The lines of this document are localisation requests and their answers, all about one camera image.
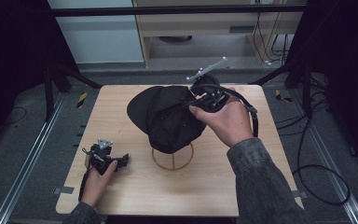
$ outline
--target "dark denim sleeve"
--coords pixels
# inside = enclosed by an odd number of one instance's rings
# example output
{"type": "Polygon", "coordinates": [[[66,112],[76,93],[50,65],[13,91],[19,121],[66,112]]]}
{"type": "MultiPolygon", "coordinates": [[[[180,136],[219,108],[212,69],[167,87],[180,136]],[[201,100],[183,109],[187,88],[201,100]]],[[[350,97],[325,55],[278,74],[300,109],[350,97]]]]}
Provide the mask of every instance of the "dark denim sleeve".
{"type": "Polygon", "coordinates": [[[260,139],[238,143],[227,156],[236,176],[240,224],[310,223],[260,139]]]}
{"type": "Polygon", "coordinates": [[[62,222],[62,224],[100,224],[101,221],[100,216],[91,206],[80,202],[72,211],[71,215],[62,222]]]}

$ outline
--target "black cap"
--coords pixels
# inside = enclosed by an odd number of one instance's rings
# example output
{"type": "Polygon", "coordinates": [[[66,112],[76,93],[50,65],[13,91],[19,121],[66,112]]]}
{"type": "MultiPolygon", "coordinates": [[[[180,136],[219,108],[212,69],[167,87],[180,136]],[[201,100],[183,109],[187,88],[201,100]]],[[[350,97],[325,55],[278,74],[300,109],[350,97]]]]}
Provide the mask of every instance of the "black cap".
{"type": "Polygon", "coordinates": [[[127,114],[148,135],[151,147],[172,154],[205,129],[206,125],[188,110],[195,100],[186,86],[155,86],[136,95],[128,104],[127,114]]]}

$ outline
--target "person's right hand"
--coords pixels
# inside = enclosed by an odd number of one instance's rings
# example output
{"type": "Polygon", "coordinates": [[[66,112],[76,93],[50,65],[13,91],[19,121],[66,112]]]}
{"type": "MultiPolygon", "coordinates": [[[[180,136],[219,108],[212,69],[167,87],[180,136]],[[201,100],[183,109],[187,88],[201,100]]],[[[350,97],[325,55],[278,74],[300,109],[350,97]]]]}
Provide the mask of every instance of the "person's right hand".
{"type": "Polygon", "coordinates": [[[192,105],[189,109],[198,120],[206,123],[228,147],[233,147],[254,136],[249,113],[236,97],[231,96],[226,105],[215,113],[205,112],[192,105]]]}

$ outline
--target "black pole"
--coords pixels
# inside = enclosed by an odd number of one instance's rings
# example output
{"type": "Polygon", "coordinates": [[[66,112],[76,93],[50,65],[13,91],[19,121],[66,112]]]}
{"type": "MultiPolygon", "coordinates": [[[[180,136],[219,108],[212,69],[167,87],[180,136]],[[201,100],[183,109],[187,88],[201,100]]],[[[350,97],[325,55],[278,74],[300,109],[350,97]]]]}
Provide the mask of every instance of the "black pole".
{"type": "Polygon", "coordinates": [[[87,17],[161,14],[204,14],[204,13],[251,13],[251,12],[298,12],[309,10],[307,4],[288,5],[222,5],[222,6],[176,6],[176,7],[97,7],[60,8],[39,10],[27,8],[27,13],[38,16],[87,17]]]}

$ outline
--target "wooden table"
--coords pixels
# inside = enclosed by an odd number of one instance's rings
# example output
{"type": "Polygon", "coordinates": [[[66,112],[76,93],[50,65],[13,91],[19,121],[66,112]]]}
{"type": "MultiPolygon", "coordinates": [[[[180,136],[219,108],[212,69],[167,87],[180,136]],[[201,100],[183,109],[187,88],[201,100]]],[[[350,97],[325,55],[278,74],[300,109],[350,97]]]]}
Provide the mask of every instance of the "wooden table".
{"type": "MultiPolygon", "coordinates": [[[[230,85],[258,111],[259,137],[281,169],[292,190],[296,189],[279,135],[260,86],[230,85]]],[[[104,215],[237,217],[235,175],[228,162],[228,148],[207,127],[192,142],[194,157],[185,168],[169,171],[156,165],[147,135],[127,115],[127,104],[150,86],[104,86],[89,118],[62,193],[57,212],[69,214],[77,205],[85,153],[98,138],[113,141],[112,157],[130,154],[127,167],[115,173],[97,209],[104,215]]],[[[175,155],[180,160],[181,153],[175,155]]]]}

